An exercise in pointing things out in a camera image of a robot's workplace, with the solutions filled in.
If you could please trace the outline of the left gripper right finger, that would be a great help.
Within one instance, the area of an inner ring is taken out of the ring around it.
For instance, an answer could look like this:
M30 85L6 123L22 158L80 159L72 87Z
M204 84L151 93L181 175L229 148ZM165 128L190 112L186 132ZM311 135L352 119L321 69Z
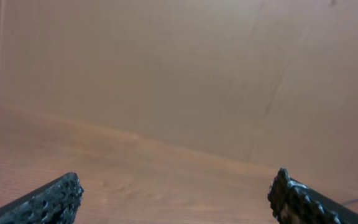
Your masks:
M358 224L358 213L292 179L284 168L270 184L267 200L280 224Z

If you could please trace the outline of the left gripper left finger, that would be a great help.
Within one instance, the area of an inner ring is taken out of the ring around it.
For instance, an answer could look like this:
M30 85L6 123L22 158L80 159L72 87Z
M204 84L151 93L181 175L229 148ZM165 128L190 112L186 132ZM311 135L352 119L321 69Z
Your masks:
M83 192L77 174L69 172L0 207L0 224L72 224Z

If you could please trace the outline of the cardboard box wall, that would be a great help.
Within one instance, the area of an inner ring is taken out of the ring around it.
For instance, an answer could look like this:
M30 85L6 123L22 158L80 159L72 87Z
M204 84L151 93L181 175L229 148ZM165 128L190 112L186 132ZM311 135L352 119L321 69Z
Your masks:
M358 194L358 1L0 1L0 101Z

